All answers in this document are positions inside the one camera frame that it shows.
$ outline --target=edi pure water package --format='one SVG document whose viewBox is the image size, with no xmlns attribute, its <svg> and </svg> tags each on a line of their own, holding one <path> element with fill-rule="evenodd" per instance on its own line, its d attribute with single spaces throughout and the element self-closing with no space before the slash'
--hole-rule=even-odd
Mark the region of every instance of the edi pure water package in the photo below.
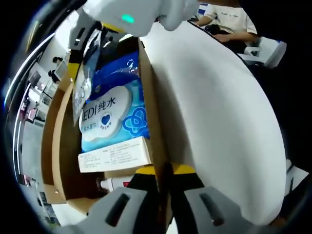
<svg viewBox="0 0 312 234">
<path fill-rule="evenodd" d="M 138 52 L 125 55 L 96 72 L 92 94 L 84 106 L 79 128 L 83 152 L 135 137 L 150 137 Z"/>
</svg>

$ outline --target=person's arm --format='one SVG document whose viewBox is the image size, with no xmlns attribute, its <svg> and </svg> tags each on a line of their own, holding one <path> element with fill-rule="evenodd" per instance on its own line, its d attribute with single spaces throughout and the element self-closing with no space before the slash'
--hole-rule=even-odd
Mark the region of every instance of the person's arm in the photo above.
<svg viewBox="0 0 312 234">
<path fill-rule="evenodd" d="M 247 16 L 246 19 L 246 26 L 247 31 L 241 33 L 233 33 L 228 35 L 215 35 L 215 38 L 218 39 L 220 42 L 228 42 L 231 40 L 241 40 L 244 42 L 256 42 L 258 39 L 257 30 L 254 26 L 254 23 L 250 20 Z"/>
<path fill-rule="evenodd" d="M 211 21 L 213 21 L 211 18 L 208 16 L 203 16 L 199 21 L 195 22 L 195 25 L 197 26 L 205 26 L 207 24 L 210 24 Z"/>
<path fill-rule="evenodd" d="M 207 10 L 205 11 L 204 16 L 197 22 L 195 22 L 195 25 L 197 26 L 205 26 L 207 24 L 210 24 L 211 21 L 216 18 L 216 13 L 215 13 L 215 7 L 214 5 L 208 5 Z"/>
<path fill-rule="evenodd" d="M 230 40 L 241 40 L 244 42 L 256 42 L 258 39 L 257 35 L 254 35 L 252 33 L 242 32 L 242 33 L 233 33 L 233 34 L 227 34 L 227 35 L 215 35 L 215 38 L 217 38 L 221 42 L 228 42 Z"/>
</svg>

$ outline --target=person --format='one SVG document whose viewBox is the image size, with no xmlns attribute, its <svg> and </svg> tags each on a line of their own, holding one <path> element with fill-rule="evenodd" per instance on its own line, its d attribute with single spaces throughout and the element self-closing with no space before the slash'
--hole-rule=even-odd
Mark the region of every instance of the person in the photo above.
<svg viewBox="0 0 312 234">
<path fill-rule="evenodd" d="M 53 63 L 56 63 L 57 66 L 59 66 L 59 64 L 63 61 L 63 59 L 61 57 L 54 57 L 52 59 Z"/>
<path fill-rule="evenodd" d="M 59 82 L 59 78 L 54 74 L 55 70 L 51 70 L 48 72 L 49 77 L 52 78 L 53 83 L 57 84 Z"/>
<path fill-rule="evenodd" d="M 257 41 L 257 30 L 243 8 L 208 5 L 205 15 L 195 25 L 204 26 L 218 41 L 235 53 L 243 54 L 247 43 Z"/>
</svg>

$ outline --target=chair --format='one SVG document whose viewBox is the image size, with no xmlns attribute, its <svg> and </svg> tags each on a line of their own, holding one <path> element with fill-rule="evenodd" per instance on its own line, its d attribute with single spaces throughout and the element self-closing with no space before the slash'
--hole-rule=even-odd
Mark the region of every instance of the chair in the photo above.
<svg viewBox="0 0 312 234">
<path fill-rule="evenodd" d="M 261 38 L 258 47 L 246 47 L 244 54 L 238 54 L 248 65 L 276 67 L 286 51 L 286 43 L 268 38 Z"/>
</svg>

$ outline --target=desk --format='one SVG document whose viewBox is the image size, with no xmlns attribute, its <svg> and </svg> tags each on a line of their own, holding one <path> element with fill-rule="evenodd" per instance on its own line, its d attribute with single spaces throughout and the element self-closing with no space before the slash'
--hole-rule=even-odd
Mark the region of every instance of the desk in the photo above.
<svg viewBox="0 0 312 234">
<path fill-rule="evenodd" d="M 242 60 L 184 22 L 154 23 L 142 38 L 157 75 L 163 135 L 172 161 L 193 165 L 241 207 L 268 224 L 284 198 L 286 158 L 272 107 Z"/>
</svg>

